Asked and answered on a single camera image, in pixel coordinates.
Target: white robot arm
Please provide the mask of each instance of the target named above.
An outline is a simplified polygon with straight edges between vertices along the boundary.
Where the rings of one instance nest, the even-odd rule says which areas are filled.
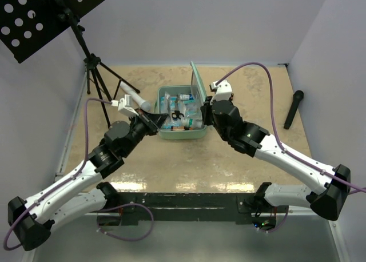
[[[243,121],[231,102],[232,88],[227,80],[210,85],[213,97],[207,97],[201,107],[205,125],[213,125],[221,138],[236,151],[269,162],[299,179],[304,185],[263,183],[251,204],[261,207],[293,205],[311,208],[319,216],[337,220],[350,188],[331,178],[350,181],[350,170],[339,165],[334,168],[317,162],[278,142],[275,135],[260,126]],[[310,166],[316,166],[321,172]]]
[[[111,208],[119,204],[117,191],[107,182],[98,184],[87,194],[85,188],[102,181],[124,164],[126,158],[145,137],[156,135],[167,114],[151,114],[133,110],[131,97],[112,101],[112,105],[129,116],[131,123],[117,121],[104,134],[100,144],[73,171],[43,191],[23,200],[15,197],[8,203],[9,232],[14,231],[24,250],[44,243],[51,231],[85,213]]]

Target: white backdrop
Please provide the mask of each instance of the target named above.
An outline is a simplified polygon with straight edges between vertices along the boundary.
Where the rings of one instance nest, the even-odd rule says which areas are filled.
[[[326,0],[290,62],[294,89],[305,93],[300,113],[314,158],[351,169],[366,186],[365,0]],[[366,195],[349,196],[341,230],[351,261],[365,261]]]
[[[287,63],[325,0],[107,0],[82,19],[106,63]]]
[[[68,31],[22,64],[0,42],[0,235],[7,203],[49,186],[55,176],[81,90],[83,58]],[[9,245],[19,241],[11,237]],[[0,261],[23,251],[0,249]]]

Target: tripod stand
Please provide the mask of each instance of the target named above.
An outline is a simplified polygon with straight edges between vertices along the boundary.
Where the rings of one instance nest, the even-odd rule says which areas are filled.
[[[82,33],[85,31],[85,28],[78,25],[78,22],[80,21],[78,19],[77,16],[74,15],[74,13],[65,6],[63,0],[55,0],[56,4],[58,6],[62,7],[62,13],[58,15],[58,18],[62,21],[62,22],[67,22],[69,23],[73,33],[76,36],[76,39],[78,41],[78,43],[80,44],[82,50],[84,51],[86,58],[84,59],[84,63],[85,63],[85,68],[86,68],[86,76],[87,76],[87,94],[90,94],[90,81],[92,81],[97,89],[97,93],[99,96],[99,99],[103,99],[102,96],[102,92],[105,94],[105,96],[107,97],[108,101],[112,100],[112,97],[109,94],[109,91],[103,81],[102,76],[99,73],[98,70],[98,65],[101,65],[103,68],[105,68],[107,71],[109,71],[112,75],[116,76],[119,79],[116,91],[114,93],[113,96],[113,100],[116,99],[118,90],[119,90],[119,86],[121,82],[124,82],[125,84],[127,84],[128,86],[130,86],[136,93],[140,93],[140,91],[135,88],[133,85],[131,85],[130,83],[128,83],[126,80],[124,80],[121,76],[119,76],[116,72],[114,72],[112,69],[110,69],[109,67],[107,67],[100,59],[100,57],[95,56],[93,53],[90,53],[89,49],[86,46],[85,40],[82,36]],[[107,110],[105,108],[105,104],[101,103],[102,105],[102,109],[103,109],[103,113],[107,122],[107,126],[108,128],[110,127],[110,121],[109,121],[109,116],[107,113]]]

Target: green lid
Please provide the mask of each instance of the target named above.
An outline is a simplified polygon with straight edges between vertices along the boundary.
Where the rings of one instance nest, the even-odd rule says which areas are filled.
[[[192,96],[195,100],[197,100],[201,105],[204,104],[206,100],[206,90],[205,86],[202,82],[201,76],[198,73],[198,70],[193,62],[190,63],[193,71],[192,71],[192,79],[190,82],[190,88],[192,91]]]

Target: microphone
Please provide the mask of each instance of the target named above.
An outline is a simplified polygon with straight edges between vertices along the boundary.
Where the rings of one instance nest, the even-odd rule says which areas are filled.
[[[299,107],[299,104],[301,102],[301,100],[304,98],[304,92],[302,92],[301,90],[297,90],[294,94],[293,94],[293,100],[292,100],[292,105],[290,107],[290,111],[288,112],[286,121],[285,121],[285,125],[284,125],[284,129],[289,129],[292,121],[295,117],[297,108]]]

